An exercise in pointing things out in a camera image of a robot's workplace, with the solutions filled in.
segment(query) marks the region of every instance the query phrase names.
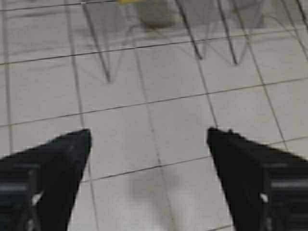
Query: floor tile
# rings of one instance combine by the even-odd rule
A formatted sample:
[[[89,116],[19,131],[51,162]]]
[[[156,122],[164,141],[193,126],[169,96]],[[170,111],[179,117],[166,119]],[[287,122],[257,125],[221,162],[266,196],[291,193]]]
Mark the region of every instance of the floor tile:
[[[7,9],[31,8],[41,6],[63,5],[64,0],[6,0]]]
[[[7,104],[4,66],[0,66],[0,125],[7,125]]]
[[[149,101],[205,92],[189,44],[143,48],[138,54]]]
[[[10,61],[70,54],[64,7],[7,12]]]
[[[308,80],[267,86],[286,140],[308,135]]]
[[[265,83],[308,77],[308,62],[289,33],[254,36],[253,51]]]
[[[10,67],[14,123],[78,112],[70,58],[19,63]]]
[[[69,33],[73,38],[75,54],[97,51],[82,6],[66,6],[66,9],[70,16]]]
[[[237,60],[240,59],[245,41],[244,37],[233,38]],[[209,92],[261,84],[249,49],[243,61],[234,65],[226,39],[211,40],[207,43],[206,57],[201,61],[201,66]]]
[[[209,155],[206,130],[214,120],[206,96],[150,104],[162,164]]]
[[[132,47],[131,32],[129,32],[125,13],[126,5],[105,2],[88,3],[85,6],[91,16],[90,21],[82,6],[69,7],[76,53],[97,51],[89,23],[94,28],[101,51]]]
[[[4,50],[3,50],[3,27],[2,27],[2,24],[3,24],[3,20],[0,20],[0,33],[1,33],[1,36],[0,36],[0,63],[3,63],[4,62]]]
[[[8,127],[0,128],[0,158],[10,154]]]
[[[307,138],[294,140],[294,141],[288,141],[287,146],[290,152],[308,160],[308,153],[307,153],[308,139]]]
[[[85,182],[80,185],[70,220],[69,230],[97,231],[90,183]]]
[[[157,168],[94,182],[99,230],[174,231]]]
[[[85,121],[94,179],[158,165],[145,105],[85,114]]]
[[[13,125],[13,151],[32,148],[60,135],[82,129],[78,115]],[[89,179],[86,167],[83,180]]]
[[[282,141],[262,87],[212,94],[210,98],[221,129],[232,129],[262,143]]]
[[[90,14],[100,41],[102,50],[117,50],[133,47],[132,28],[128,23],[126,4],[105,2],[89,5]]]
[[[178,231],[204,231],[232,224],[211,158],[163,168]]]
[[[106,82],[97,54],[76,57],[85,112],[145,102],[134,51],[114,51],[109,59],[112,83]]]
[[[181,1],[196,40],[204,39],[204,1],[192,0],[189,4]],[[147,2],[138,2],[128,7],[131,24],[134,25],[133,36],[137,46],[168,44],[171,42],[190,41],[188,31],[183,23],[175,1],[155,1],[149,7]]]

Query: floor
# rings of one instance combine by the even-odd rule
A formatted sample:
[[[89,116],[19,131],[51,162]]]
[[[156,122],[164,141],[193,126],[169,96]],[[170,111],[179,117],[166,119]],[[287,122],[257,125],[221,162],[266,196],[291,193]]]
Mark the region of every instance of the floor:
[[[185,8],[203,60],[178,17],[148,31],[130,4],[87,4],[107,83],[78,0],[2,0],[1,153],[92,131],[70,231],[232,231],[205,143],[210,126],[308,158],[307,57],[281,7],[235,66],[216,8],[204,49],[201,2]],[[308,47],[296,8],[292,15]],[[227,20],[239,57],[245,36],[234,14]]]

